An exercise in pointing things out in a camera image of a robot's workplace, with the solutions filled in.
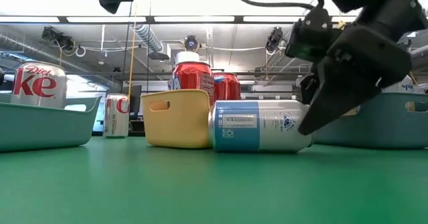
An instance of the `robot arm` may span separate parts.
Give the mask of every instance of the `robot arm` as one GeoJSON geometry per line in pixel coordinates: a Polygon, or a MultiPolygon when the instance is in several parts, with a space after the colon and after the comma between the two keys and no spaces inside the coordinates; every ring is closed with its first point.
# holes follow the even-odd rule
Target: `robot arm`
{"type": "Polygon", "coordinates": [[[323,8],[297,3],[246,3],[261,7],[305,7],[310,12],[293,26],[286,55],[313,63],[301,84],[309,104],[299,132],[310,134],[375,97],[411,70],[411,56],[396,42],[408,31],[428,28],[418,0],[332,0],[341,12],[362,8],[344,29],[333,28],[323,8]]]}

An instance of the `white and blue can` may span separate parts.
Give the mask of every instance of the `white and blue can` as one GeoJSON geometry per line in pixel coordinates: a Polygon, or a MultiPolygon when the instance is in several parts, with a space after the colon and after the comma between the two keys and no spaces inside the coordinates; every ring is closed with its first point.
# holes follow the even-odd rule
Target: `white and blue can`
{"type": "Polygon", "coordinates": [[[312,136],[298,132],[308,107],[296,100],[216,101],[209,113],[209,140],[220,152],[298,152],[312,136]]]}

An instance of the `yellow pole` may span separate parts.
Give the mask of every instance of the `yellow pole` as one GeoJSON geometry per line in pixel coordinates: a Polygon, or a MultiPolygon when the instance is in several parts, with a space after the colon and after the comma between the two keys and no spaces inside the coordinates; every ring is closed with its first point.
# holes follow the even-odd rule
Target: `yellow pole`
{"type": "Polygon", "coordinates": [[[134,52],[135,52],[135,29],[136,29],[136,13],[138,10],[138,5],[135,5],[135,14],[134,14],[134,30],[132,30],[132,50],[131,50],[131,69],[129,71],[129,90],[128,90],[128,99],[131,99],[131,87],[132,87],[132,72],[134,71],[134,52]]]}

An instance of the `yellow plastic bin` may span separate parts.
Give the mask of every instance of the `yellow plastic bin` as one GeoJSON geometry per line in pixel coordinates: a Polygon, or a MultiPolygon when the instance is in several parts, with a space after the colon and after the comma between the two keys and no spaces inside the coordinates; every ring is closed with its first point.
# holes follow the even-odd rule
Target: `yellow plastic bin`
{"type": "Polygon", "coordinates": [[[210,148],[209,96],[203,90],[171,90],[141,96],[147,142],[172,148],[210,148]]]}

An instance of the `red can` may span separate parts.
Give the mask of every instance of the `red can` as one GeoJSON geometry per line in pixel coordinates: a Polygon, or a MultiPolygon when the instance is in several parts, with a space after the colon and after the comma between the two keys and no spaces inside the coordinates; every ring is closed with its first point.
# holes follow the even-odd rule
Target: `red can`
{"type": "Polygon", "coordinates": [[[173,90],[200,89],[209,95],[209,104],[214,104],[214,80],[209,65],[203,62],[181,62],[173,72],[173,90]]]}
{"type": "Polygon", "coordinates": [[[240,100],[241,84],[236,74],[214,73],[215,100],[240,100]]]}

